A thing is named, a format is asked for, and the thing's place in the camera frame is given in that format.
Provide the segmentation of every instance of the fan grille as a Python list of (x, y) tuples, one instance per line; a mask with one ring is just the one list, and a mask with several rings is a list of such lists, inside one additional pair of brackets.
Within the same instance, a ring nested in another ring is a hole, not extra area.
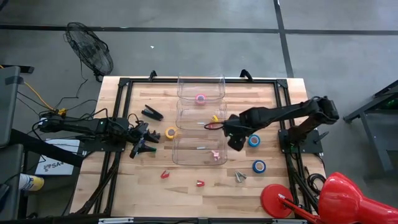
[(113, 61), (108, 46), (87, 26), (79, 22), (68, 23), (66, 37), (80, 60), (95, 74), (109, 75), (112, 72)]

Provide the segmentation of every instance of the stacked plastic bins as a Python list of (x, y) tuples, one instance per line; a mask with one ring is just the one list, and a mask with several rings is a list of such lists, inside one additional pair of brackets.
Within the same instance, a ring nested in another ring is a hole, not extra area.
[(199, 80), (178, 78), (179, 97), (173, 161), (180, 165), (222, 165), (227, 160), (223, 130), (207, 130), (205, 124), (227, 119), (224, 76)]

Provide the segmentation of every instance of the black clip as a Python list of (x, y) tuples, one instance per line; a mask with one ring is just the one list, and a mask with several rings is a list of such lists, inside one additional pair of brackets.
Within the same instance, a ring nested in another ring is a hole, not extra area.
[(161, 121), (163, 119), (163, 115), (156, 110), (152, 109), (150, 106), (145, 105), (145, 109), (141, 111), (143, 115), (146, 115), (152, 119), (155, 119), (157, 121)]

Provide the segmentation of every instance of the wooden tabletop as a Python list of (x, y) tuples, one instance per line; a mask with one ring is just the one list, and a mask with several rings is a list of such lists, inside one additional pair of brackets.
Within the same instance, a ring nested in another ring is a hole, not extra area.
[[(112, 114), (120, 77), (104, 77), (96, 110), (108, 109)], [(288, 78), (292, 104), (307, 100), (304, 81)], [(230, 114), (253, 107), (275, 108), (274, 87), (269, 84), (226, 84), (224, 100)], [(126, 88), (124, 88), (122, 113)], [(118, 180), (114, 195), (112, 216), (114, 217), (270, 217), (261, 207), (259, 196), (269, 184), (289, 186), (285, 157), (280, 153), (277, 138), (279, 123), (272, 123), (256, 132), (261, 138), (260, 146), (250, 148), (247, 144), (238, 152), (228, 148), (228, 160), (221, 166), (180, 166), (172, 161), (173, 142), (164, 136), (169, 126), (175, 126), (177, 97), (176, 83), (135, 83), (132, 89), (129, 113), (149, 123), (151, 131), (161, 133), (160, 143), (147, 143), (156, 147), (157, 152), (142, 153), (131, 159), (131, 144), (122, 153)], [(155, 121), (141, 114), (147, 104), (164, 115), (163, 121)], [(105, 117), (104, 113), (97, 118)], [(299, 124), (305, 118), (296, 119)], [(83, 206), (98, 186), (103, 152), (92, 153), (83, 161), (73, 198), (71, 212)], [(303, 164), (310, 173), (325, 175), (319, 158), (303, 154)], [(262, 174), (252, 170), (252, 163), (263, 160), (267, 169)], [(161, 179), (164, 170), (170, 177)], [(238, 170), (248, 177), (237, 183), (234, 172)], [(205, 181), (204, 187), (197, 187), (197, 180)], [(102, 207), (106, 203), (108, 187), (104, 191)]]

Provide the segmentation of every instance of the concrete floor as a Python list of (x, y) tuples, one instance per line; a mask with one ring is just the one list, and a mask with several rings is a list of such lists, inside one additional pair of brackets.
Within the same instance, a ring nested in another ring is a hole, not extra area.
[[(280, 0), (287, 29), (398, 29), (395, 0)], [(13, 0), (0, 13), (0, 23), (64, 26), (79, 21), (88, 26), (117, 27), (227, 27), (275, 28), (272, 0)], [(200, 34), (97, 32), (114, 60), (111, 75), (212, 75), (235, 77), (243, 68), (254, 77), (287, 77), (279, 34)], [(304, 78), (308, 96), (327, 95), (341, 116), (347, 115), (370, 96), (397, 79), (398, 36), (287, 35), (296, 78)], [(31, 65), (24, 78), (50, 105), (63, 96), (73, 96), (81, 83), (80, 64), (63, 32), (0, 31), (0, 62)], [(100, 84), (83, 66), (89, 82), (80, 99), (63, 107), (96, 99)], [(20, 91), (33, 96), (25, 86)], [(24, 100), (35, 110), (42, 108)], [(93, 110), (87, 104), (71, 111), (79, 116)], [(30, 109), (17, 104), (14, 128), (28, 132), (38, 119)], [(364, 194), (398, 207), (394, 180), (365, 181), (379, 168), (360, 121), (339, 120), (322, 141), (326, 174), (338, 171), (353, 179)], [(46, 134), (48, 138), (67, 134)], [(61, 214), (71, 187), (34, 198), (31, 210), (40, 216)]]

